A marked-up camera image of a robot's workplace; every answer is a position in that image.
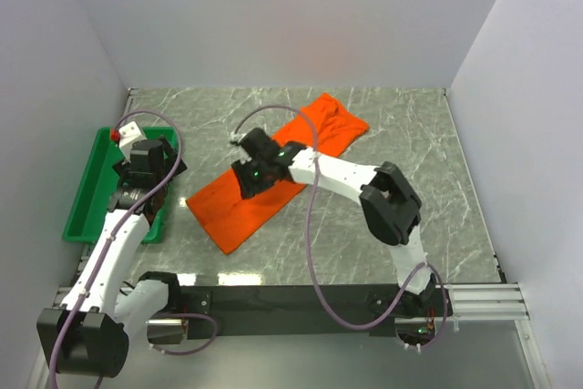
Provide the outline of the orange t-shirt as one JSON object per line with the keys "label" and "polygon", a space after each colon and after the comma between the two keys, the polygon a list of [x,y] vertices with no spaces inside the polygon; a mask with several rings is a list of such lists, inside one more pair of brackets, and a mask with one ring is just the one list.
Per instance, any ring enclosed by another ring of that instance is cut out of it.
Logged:
{"label": "orange t-shirt", "polygon": [[[369,129],[367,122],[327,93],[302,107],[301,112],[316,128],[318,150],[329,156],[340,156]],[[187,199],[187,205],[210,239],[229,255],[303,189],[301,184],[283,181],[250,200],[243,200],[235,174],[229,169]]]}

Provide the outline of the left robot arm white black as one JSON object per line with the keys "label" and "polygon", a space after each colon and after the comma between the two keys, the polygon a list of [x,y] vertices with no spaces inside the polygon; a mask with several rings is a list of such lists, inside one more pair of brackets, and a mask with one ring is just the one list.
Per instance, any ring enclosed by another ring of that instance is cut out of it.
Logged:
{"label": "left robot arm white black", "polygon": [[122,283],[139,244],[164,207],[169,183],[186,168],[165,137],[118,142],[124,155],[113,169],[104,226],[85,269],[56,307],[45,308],[36,328],[54,383],[58,374],[113,378],[131,338],[152,316],[169,318],[183,307],[176,274],[148,271],[127,295]]}

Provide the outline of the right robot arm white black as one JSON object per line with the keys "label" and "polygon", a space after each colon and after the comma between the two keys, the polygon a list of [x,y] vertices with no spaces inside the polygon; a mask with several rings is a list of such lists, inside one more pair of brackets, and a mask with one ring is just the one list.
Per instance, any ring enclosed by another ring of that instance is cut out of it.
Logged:
{"label": "right robot arm white black", "polygon": [[397,284],[403,288],[398,313],[415,317],[428,310],[435,276],[426,267],[421,240],[422,201],[396,165],[388,161],[378,166],[356,164],[297,141],[280,145],[261,128],[233,133],[230,143],[248,155],[231,164],[245,200],[277,182],[289,181],[326,189],[355,202],[371,234],[389,247]]}

